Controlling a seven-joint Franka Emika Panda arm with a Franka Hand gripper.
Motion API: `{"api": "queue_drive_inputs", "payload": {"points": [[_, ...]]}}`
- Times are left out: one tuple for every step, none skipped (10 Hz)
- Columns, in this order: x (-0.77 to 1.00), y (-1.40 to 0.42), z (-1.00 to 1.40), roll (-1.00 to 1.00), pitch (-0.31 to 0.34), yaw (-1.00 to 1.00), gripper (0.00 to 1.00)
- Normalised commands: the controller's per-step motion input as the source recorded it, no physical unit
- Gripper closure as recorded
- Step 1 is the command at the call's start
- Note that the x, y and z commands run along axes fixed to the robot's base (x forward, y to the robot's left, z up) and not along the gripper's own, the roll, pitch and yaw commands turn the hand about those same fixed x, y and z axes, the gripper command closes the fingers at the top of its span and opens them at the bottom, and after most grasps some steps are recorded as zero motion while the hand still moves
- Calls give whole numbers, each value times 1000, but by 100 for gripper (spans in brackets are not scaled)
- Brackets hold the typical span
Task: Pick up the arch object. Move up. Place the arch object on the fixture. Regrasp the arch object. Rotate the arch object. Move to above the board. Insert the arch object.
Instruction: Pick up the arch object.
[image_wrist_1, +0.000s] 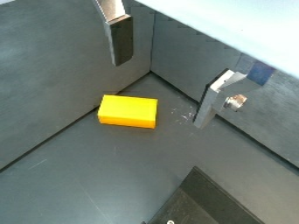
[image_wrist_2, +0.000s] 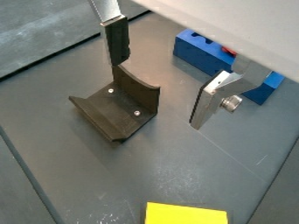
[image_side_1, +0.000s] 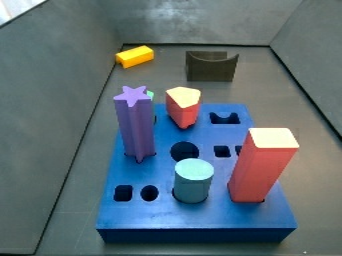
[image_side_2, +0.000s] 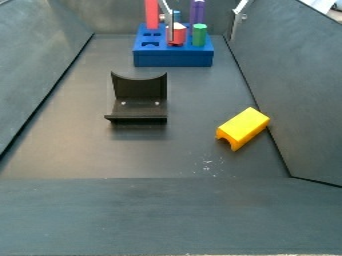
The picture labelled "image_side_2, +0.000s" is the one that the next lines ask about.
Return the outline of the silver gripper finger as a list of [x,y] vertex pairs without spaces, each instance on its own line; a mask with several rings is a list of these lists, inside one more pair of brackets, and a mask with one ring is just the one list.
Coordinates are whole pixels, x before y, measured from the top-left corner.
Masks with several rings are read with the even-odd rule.
[[169,27],[167,42],[174,40],[174,10],[170,8],[166,0],[158,0],[159,7],[165,14],[165,23]]
[[249,0],[241,0],[237,7],[233,9],[234,20],[233,20],[230,39],[234,39],[236,32],[238,29],[238,25],[242,21],[244,11],[246,9],[248,4],[249,4]]

